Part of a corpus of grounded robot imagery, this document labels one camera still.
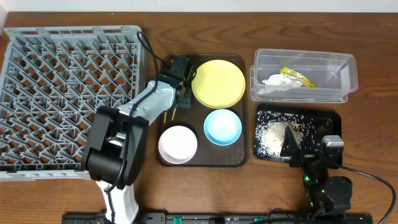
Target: gray dish rack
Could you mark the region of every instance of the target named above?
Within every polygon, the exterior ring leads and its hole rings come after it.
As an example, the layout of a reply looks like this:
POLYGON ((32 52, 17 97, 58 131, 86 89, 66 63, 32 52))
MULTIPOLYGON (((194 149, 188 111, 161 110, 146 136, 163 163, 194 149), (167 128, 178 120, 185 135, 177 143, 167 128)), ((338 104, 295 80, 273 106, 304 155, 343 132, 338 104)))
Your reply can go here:
POLYGON ((90 179, 82 150, 99 106, 144 89, 138 26, 6 28, 0 75, 0 182, 90 179))

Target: black tray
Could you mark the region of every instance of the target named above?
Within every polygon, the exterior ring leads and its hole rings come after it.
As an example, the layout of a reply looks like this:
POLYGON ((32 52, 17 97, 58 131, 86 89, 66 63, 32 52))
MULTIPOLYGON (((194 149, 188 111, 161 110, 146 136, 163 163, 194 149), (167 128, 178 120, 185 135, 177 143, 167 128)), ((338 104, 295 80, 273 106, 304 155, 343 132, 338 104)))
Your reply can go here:
MULTIPOLYGON (((245 75, 245 64, 243 58, 238 55, 183 55, 193 62, 193 71, 201 64, 209 60, 226 60, 232 62, 241 69, 245 75)), ((247 128, 246 128, 246 91, 242 98, 232 107, 227 108, 235 112, 242 121, 242 133, 239 139, 229 146, 217 146, 210 142, 205 136, 203 125, 206 117, 215 109, 201 104, 192 94, 191 107, 189 109, 177 108, 174 120, 172 121, 172 111, 167 113, 167 120, 164 123, 164 114, 160 118, 160 132, 157 138, 159 142, 160 135, 169 127, 182 125, 190 128, 197 136, 198 149, 188 162, 184 164, 171 164, 163 159, 159 154, 159 148, 156 145, 156 154, 161 164, 165 166, 190 166, 190 167, 238 167, 243 165, 247 159, 247 128)))
MULTIPOLYGON (((304 153, 306 153, 306 151, 310 152, 311 149, 317 147, 318 143, 321 143, 321 140, 325 135, 339 135, 341 137, 341 118, 336 111, 280 105, 259 105, 257 107, 256 130, 254 135, 254 155, 256 158, 277 162, 290 161, 290 159, 270 156, 268 150, 261 146, 261 139, 257 137, 257 131, 260 126, 278 118, 282 120, 285 119, 286 121, 295 121, 298 124, 311 123, 311 128, 308 129, 308 134, 304 135, 302 145, 300 147, 304 153)), ((341 152, 337 163, 340 165, 343 164, 343 152, 341 152)))

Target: clear plastic container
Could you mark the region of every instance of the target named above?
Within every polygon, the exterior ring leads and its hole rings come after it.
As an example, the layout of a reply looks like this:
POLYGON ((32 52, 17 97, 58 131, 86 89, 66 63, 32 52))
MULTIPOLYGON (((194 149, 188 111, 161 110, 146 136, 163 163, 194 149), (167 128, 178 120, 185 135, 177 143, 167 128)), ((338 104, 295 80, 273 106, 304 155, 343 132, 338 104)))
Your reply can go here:
POLYGON ((356 62, 350 54, 259 49, 250 74, 254 101, 344 103, 348 93, 358 90, 356 62), (283 67, 301 73, 317 88, 283 88, 263 83, 283 67))

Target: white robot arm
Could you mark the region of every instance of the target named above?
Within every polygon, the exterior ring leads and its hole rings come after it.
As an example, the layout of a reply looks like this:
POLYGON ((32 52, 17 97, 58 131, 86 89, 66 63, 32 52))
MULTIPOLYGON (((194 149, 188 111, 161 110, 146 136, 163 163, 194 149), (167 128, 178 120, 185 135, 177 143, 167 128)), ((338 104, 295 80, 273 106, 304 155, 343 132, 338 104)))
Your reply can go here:
MULTIPOLYGON (((103 191, 106 202, 106 218, 112 219, 112 209, 108 195, 104 192, 116 180, 123 161, 124 123, 128 122, 132 105, 148 94, 155 86, 155 81, 148 83, 147 88, 132 101, 115 109, 104 108, 97 111, 91 127, 89 140, 83 155, 83 168, 88 170, 92 179, 97 180, 98 186, 103 191)), ((133 182, 142 164, 143 150, 146 143, 147 127, 174 102, 175 88, 164 82, 158 82, 155 92, 150 94, 132 114, 131 132, 133 140, 127 150, 127 166, 121 184, 111 192, 111 201, 116 211, 114 222, 117 224, 130 224, 134 221, 138 204, 134 197, 133 182)))

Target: white wall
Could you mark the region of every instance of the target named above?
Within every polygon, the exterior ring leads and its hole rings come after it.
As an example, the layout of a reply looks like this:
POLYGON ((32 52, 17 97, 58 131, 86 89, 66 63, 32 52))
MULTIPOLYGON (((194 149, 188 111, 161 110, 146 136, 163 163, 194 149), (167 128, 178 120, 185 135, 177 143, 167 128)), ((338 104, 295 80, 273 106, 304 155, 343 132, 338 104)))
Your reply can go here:
POLYGON ((0 3, 0 35, 2 33, 2 28, 4 27, 4 23, 6 23, 7 11, 1 7, 0 3))
POLYGON ((7 11, 398 12, 398 0, 0 0, 7 11))

